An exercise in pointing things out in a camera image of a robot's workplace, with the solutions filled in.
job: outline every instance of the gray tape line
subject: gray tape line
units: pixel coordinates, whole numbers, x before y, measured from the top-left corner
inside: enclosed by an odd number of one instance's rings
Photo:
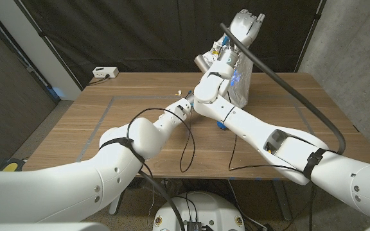
[[[297,113],[299,114],[299,116],[301,117],[301,119],[303,120],[303,123],[306,125],[306,127],[308,128],[309,132],[312,134],[312,135],[315,135],[315,132],[313,132],[313,129],[311,127],[311,125],[308,123],[308,121],[305,119],[305,116],[303,115],[303,113],[301,112],[301,109],[299,109],[298,105],[296,104],[295,102],[295,98],[292,97],[292,103],[294,104],[295,106],[295,109],[297,111]]]
[[[105,109],[105,111],[103,112],[101,119],[100,119],[100,120],[98,121],[98,123],[96,124],[96,127],[95,127],[94,131],[92,132],[92,134],[91,134],[91,136],[89,137],[88,141],[85,143],[85,146],[84,146],[84,148],[82,149],[82,151],[81,151],[80,155],[78,156],[78,158],[76,158],[76,161],[77,161],[77,162],[78,162],[78,161],[81,161],[81,159],[82,159],[83,155],[85,154],[85,152],[87,151],[87,149],[88,149],[89,145],[90,145],[90,144],[91,144],[91,142],[93,141],[93,139],[94,139],[94,136],[95,136],[96,132],[97,132],[97,131],[98,131],[98,129],[100,128],[100,126],[101,126],[101,124],[102,124],[102,121],[103,121],[103,119],[105,119],[105,116],[107,115],[107,113],[108,113],[108,111],[109,111],[110,107],[112,106],[112,104],[113,104],[114,100],[115,100],[115,97],[112,97],[112,99],[111,99],[111,100],[110,100],[110,102],[108,103],[108,106],[107,106],[107,108]]]
[[[105,116],[107,115],[107,113],[108,113],[110,107],[112,106],[112,104],[114,103],[115,99],[180,99],[180,98],[181,98],[180,96],[114,96],[114,97],[112,97],[112,99],[108,103],[107,108],[103,112],[103,114],[101,116],[101,119],[96,124],[96,127],[95,127],[94,131],[92,131],[91,136],[88,138],[88,141],[85,143],[84,148],[82,149],[78,158],[76,158],[76,161],[78,162],[78,161],[82,160],[82,157],[84,156],[85,152],[87,151],[89,145],[92,143],[92,141],[93,141],[93,139],[96,135],[96,132],[100,128],[100,126],[102,124],[102,121],[105,119]]]

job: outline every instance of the robotic hand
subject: robotic hand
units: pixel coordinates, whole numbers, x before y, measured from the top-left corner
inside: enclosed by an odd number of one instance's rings
[[[256,39],[264,18],[262,13],[255,16],[243,9],[235,15],[229,30],[244,46],[249,47]]]

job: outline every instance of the wall outlet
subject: wall outlet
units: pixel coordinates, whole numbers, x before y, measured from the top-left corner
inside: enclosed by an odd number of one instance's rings
[[[109,78],[115,78],[119,70],[116,67],[95,67],[92,73],[95,78],[105,78],[107,74],[109,74]]]

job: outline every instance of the black backdrop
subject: black backdrop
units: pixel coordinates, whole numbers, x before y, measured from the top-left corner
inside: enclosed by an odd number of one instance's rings
[[[266,15],[250,50],[293,72],[319,0],[22,0],[78,81],[96,66],[121,72],[199,72],[193,59],[246,8]]]

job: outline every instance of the floor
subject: floor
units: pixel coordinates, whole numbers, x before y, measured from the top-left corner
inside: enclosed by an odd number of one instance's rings
[[[72,101],[61,101],[13,157],[19,159],[29,157],[71,104]],[[270,224],[274,230],[283,230],[289,224],[282,218],[272,182],[232,180],[231,183],[246,215],[262,224]],[[220,188],[221,186],[218,185],[221,185],[218,180],[169,179],[167,183],[171,196],[185,191],[204,190],[217,193],[232,201],[233,197],[226,193],[227,189],[224,186]],[[288,181],[284,182],[284,185],[292,214],[295,216],[310,198],[310,185],[300,186]],[[158,208],[164,203],[164,199],[155,194],[155,203],[151,209],[149,222],[153,221]],[[109,208],[105,207],[84,221],[100,222],[111,230],[148,230],[146,221],[151,204],[150,186],[144,184],[139,189],[127,190],[116,216],[109,215]],[[321,189],[317,191],[314,199],[313,214],[313,230],[365,230],[370,227],[369,217],[343,204]],[[298,215],[287,230],[308,230],[308,209]]]

